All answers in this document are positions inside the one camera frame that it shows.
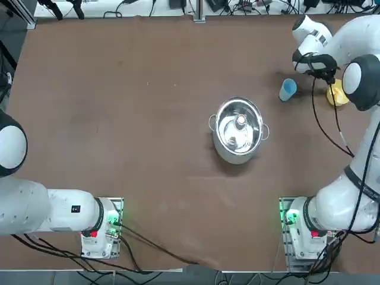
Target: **stainless steel pot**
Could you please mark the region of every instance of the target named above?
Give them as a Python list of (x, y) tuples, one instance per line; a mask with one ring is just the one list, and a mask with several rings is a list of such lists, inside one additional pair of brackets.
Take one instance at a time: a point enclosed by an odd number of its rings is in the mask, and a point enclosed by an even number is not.
[[(257, 107), (241, 97), (224, 102), (216, 115), (210, 116), (208, 126), (213, 131), (215, 149), (232, 164), (247, 162), (260, 142), (269, 137), (269, 127), (263, 123)], [(263, 127), (268, 130), (265, 138)]]

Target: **blue plastic cup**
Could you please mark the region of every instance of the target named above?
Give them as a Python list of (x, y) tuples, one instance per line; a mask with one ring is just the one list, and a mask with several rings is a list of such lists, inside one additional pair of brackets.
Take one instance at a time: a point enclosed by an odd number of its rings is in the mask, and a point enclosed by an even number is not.
[(296, 93), (296, 91), (296, 82), (291, 78), (285, 79), (280, 90), (280, 100), (288, 101)]

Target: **pot handle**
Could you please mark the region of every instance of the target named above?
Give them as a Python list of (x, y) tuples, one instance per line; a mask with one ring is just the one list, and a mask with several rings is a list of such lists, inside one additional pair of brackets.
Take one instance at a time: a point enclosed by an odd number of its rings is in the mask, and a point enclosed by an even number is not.
[(269, 126), (268, 126), (266, 123), (263, 123), (262, 125), (263, 125), (264, 127), (266, 127), (266, 129), (268, 130), (268, 135), (267, 135), (267, 137), (261, 139), (262, 141), (266, 141), (266, 140), (269, 138), (269, 133), (270, 133), (270, 132), (269, 132)]
[(215, 120), (215, 122), (214, 122), (214, 126), (215, 126), (215, 124), (216, 124), (216, 115), (213, 114), (213, 115), (211, 115), (211, 116), (208, 118), (208, 127), (214, 132), (215, 129), (213, 129), (213, 127), (211, 126), (211, 120), (212, 120), (212, 118), (215, 118), (215, 119), (214, 119), (214, 120)]

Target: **red label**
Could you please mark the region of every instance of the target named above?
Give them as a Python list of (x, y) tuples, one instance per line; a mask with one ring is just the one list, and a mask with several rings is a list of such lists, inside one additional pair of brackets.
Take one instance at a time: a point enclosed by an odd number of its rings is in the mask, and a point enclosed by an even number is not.
[(312, 237), (312, 238), (315, 238), (315, 237), (317, 237), (317, 236), (319, 236), (318, 232), (315, 231), (315, 230), (312, 230), (312, 231), (311, 231), (311, 237)]

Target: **mounting plate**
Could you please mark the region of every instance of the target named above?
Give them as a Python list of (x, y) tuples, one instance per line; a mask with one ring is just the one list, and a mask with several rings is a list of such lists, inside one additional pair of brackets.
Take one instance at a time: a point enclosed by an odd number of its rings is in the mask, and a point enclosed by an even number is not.
[[(292, 237), (290, 235), (289, 226), (287, 225), (285, 214), (289, 210), (295, 197), (280, 197), (280, 219), (281, 228), (283, 232), (283, 244), (285, 252), (286, 267), (289, 272), (296, 273), (307, 273), (309, 272), (312, 264), (315, 262), (314, 259), (297, 259), (293, 249)], [(327, 242), (331, 241), (334, 237), (335, 232), (328, 232)]]

